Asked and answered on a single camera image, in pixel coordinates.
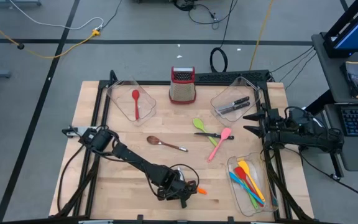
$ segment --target wooden table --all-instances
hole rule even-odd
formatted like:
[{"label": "wooden table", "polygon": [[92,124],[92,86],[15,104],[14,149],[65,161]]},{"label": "wooden table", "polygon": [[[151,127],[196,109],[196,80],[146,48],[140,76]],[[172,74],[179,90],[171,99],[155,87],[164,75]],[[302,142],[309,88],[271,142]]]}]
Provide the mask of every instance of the wooden table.
[{"label": "wooden table", "polygon": [[[72,122],[73,126],[89,126],[97,87],[98,82],[83,82]],[[200,175],[200,187],[207,190],[208,194],[192,195],[187,201],[188,207],[182,209],[177,200],[158,201],[151,193],[144,173],[129,164],[102,159],[91,218],[134,220],[137,215],[143,214],[145,220],[225,221],[227,217],[232,216],[235,221],[273,221],[272,213],[264,212],[253,217],[246,217],[237,211],[227,179],[226,164],[230,157],[246,156],[251,152],[261,151],[261,140],[242,128],[243,125],[257,126],[258,123],[240,119],[231,127],[235,140],[224,142],[210,163],[206,160],[214,149],[213,145],[208,138],[193,135],[198,132],[192,124],[193,118],[202,119],[205,128],[210,133],[220,133],[223,129],[223,125],[211,115],[210,100],[223,91],[225,86],[197,86],[196,102],[190,105],[171,104],[167,96],[169,86],[143,86],[143,88],[157,100],[156,115],[142,126],[135,127],[117,106],[111,103],[108,115],[109,128],[118,132],[121,141],[129,149],[151,163],[167,166],[184,163],[193,167]],[[283,110],[288,106],[283,84],[268,83],[268,92],[272,108],[279,108],[283,116]],[[256,107],[253,107],[248,113],[255,112]],[[149,135],[157,136],[165,142],[184,146],[189,152],[185,153],[165,146],[152,146],[146,141]],[[62,168],[80,147],[77,141],[78,138],[68,140]],[[64,176],[62,205],[67,202],[78,186],[83,154],[84,151],[71,162]],[[288,191],[305,213],[313,217],[299,155],[286,150],[282,150],[281,155]],[[187,180],[195,178],[191,171],[185,168],[183,170]],[[285,217],[282,198],[280,192],[277,192],[280,213],[282,217]],[[87,194],[83,195],[80,214],[84,213]],[[57,213],[56,204],[57,188],[50,214]]]}]

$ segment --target cheese grater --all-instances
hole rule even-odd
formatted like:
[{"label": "cheese grater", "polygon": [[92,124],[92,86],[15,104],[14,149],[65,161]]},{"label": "cheese grater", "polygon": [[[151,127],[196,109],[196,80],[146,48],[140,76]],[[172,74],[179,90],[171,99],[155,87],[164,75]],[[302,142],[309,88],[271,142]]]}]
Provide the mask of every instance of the cheese grater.
[{"label": "cheese grater", "polygon": [[169,99],[172,103],[187,104],[196,100],[195,69],[172,67]]}]

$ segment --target yellow cable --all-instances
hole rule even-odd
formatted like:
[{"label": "yellow cable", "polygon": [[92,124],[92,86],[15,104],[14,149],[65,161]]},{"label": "yellow cable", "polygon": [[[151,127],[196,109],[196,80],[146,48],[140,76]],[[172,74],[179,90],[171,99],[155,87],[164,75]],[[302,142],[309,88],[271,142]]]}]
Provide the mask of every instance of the yellow cable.
[{"label": "yellow cable", "polygon": [[252,64],[253,64],[253,62],[254,62],[254,58],[255,58],[255,55],[256,55],[256,51],[257,51],[258,46],[259,46],[259,41],[260,41],[260,39],[262,38],[262,34],[263,34],[263,32],[264,32],[267,19],[269,18],[270,11],[272,10],[273,2],[274,2],[274,0],[271,0],[271,1],[270,1],[270,4],[268,5],[268,9],[267,9],[267,13],[266,13],[266,16],[265,16],[265,19],[264,19],[264,23],[262,24],[262,27],[260,28],[258,41],[256,42],[254,54],[252,55],[252,59],[251,59],[251,64],[249,65],[249,70],[251,70],[251,68],[252,68]]},{"label": "yellow cable", "polygon": [[[12,40],[8,35],[6,35],[2,30],[0,30],[0,34],[3,35],[6,39],[8,39],[9,41],[11,41],[13,44],[15,44],[16,46],[19,46],[20,44],[17,43],[16,41]],[[96,35],[100,35],[100,32],[97,31],[97,30],[92,30],[92,34],[85,40],[81,41],[80,43],[78,44],[75,44],[73,45],[72,47],[70,47],[68,50],[66,50],[65,52],[61,53],[60,55],[56,55],[56,56],[43,56],[43,55],[40,55],[38,53],[35,53],[33,52],[32,50],[27,50],[27,49],[24,49],[25,51],[27,51],[28,53],[30,54],[33,54],[35,56],[38,56],[40,58],[47,58],[47,59],[53,59],[53,58],[59,58],[65,54],[67,54],[69,51],[73,50],[75,47],[81,45],[81,44],[84,44],[85,42],[87,42],[88,40],[90,40],[90,38],[96,36]]]}]

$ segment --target clear plastic container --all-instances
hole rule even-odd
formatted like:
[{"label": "clear plastic container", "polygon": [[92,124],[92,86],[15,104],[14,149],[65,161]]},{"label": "clear plastic container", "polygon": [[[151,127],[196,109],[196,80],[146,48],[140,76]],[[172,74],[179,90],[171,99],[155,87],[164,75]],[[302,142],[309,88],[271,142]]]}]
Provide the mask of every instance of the clear plastic container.
[{"label": "clear plastic container", "polygon": [[[134,90],[140,93],[139,99],[137,100],[139,119],[136,119],[135,116],[135,100],[132,97]],[[155,115],[156,100],[147,94],[135,80],[120,80],[107,89],[107,94],[125,117],[136,126],[142,125]]]},{"label": "clear plastic container", "polygon": [[247,217],[253,216],[260,212],[274,212],[278,209],[277,199],[273,196],[272,188],[269,184],[269,180],[265,171],[265,163],[260,160],[259,156],[259,153],[250,153],[248,156],[244,157],[231,157],[227,161],[228,171],[232,172],[233,174],[236,174],[234,169],[238,167],[237,163],[239,161],[246,161],[249,166],[251,177],[265,198],[264,206],[259,206],[258,209],[255,209],[247,191],[237,182],[233,181],[230,176],[228,177],[233,197],[236,199],[237,208],[243,215]]},{"label": "clear plastic container", "polygon": [[[226,127],[232,126],[239,118],[241,118],[249,109],[251,109],[256,102],[260,100],[261,94],[255,99],[255,91],[259,89],[250,81],[243,77],[238,77],[234,82],[223,90],[218,96],[211,100],[212,115],[215,116]],[[237,107],[240,104],[234,104],[235,101],[249,97],[244,103],[249,103],[248,106],[230,110],[231,106]]]}]

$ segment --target red spoon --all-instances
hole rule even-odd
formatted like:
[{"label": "red spoon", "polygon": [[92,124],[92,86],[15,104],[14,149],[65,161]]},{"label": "red spoon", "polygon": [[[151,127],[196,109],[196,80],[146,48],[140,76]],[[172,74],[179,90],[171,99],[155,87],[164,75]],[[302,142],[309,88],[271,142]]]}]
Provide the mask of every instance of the red spoon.
[{"label": "red spoon", "polygon": [[254,188],[252,187],[252,185],[248,182],[248,180],[247,180],[247,174],[246,174],[246,172],[242,169],[242,167],[236,167],[236,168],[234,169],[234,172],[236,173],[236,175],[237,175],[241,180],[244,180],[244,181],[247,183],[249,190],[251,190],[252,193],[254,193],[254,194],[257,195],[255,189],[254,189]]},{"label": "red spoon", "polygon": [[140,93],[138,90],[132,91],[132,97],[135,100],[135,119],[139,119],[139,110],[137,109],[137,99],[139,99]]}]

